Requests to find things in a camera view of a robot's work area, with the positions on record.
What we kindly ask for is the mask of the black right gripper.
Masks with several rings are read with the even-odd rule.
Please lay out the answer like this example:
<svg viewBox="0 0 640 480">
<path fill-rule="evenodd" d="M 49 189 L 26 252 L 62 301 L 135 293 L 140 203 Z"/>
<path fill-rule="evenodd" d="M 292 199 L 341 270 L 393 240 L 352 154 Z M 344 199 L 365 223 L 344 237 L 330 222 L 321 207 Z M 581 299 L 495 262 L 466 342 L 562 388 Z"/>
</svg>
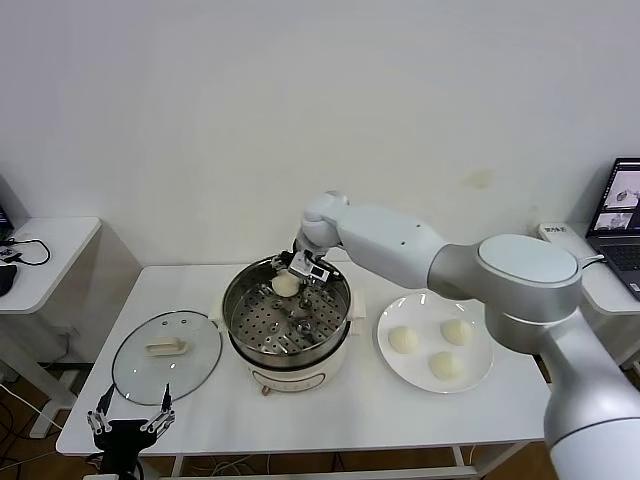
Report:
<svg viewBox="0 0 640 480">
<path fill-rule="evenodd" d="M 326 255 L 326 248 L 318 246 L 307 238 L 296 238 L 293 242 L 292 254 L 278 254 L 271 258 L 271 267 L 274 271 L 287 270 L 292 263 L 318 264 Z M 313 276 L 300 278 L 300 289 L 313 287 L 316 279 Z"/>
</svg>

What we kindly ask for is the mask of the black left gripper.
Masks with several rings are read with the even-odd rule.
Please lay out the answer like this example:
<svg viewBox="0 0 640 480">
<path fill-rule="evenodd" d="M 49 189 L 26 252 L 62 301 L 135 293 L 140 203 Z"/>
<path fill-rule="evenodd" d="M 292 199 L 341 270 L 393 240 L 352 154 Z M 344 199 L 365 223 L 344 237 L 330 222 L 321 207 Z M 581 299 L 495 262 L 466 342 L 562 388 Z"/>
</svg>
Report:
<svg viewBox="0 0 640 480">
<path fill-rule="evenodd" d="M 164 434 L 175 421 L 170 384 L 165 386 L 160 411 L 147 422 L 143 419 L 109 422 L 110 404 L 111 388 L 108 388 L 96 408 L 87 412 L 94 445 L 101 453 L 99 473 L 116 475 L 118 479 L 144 479 L 139 454 L 151 446 L 152 433 Z"/>
</svg>

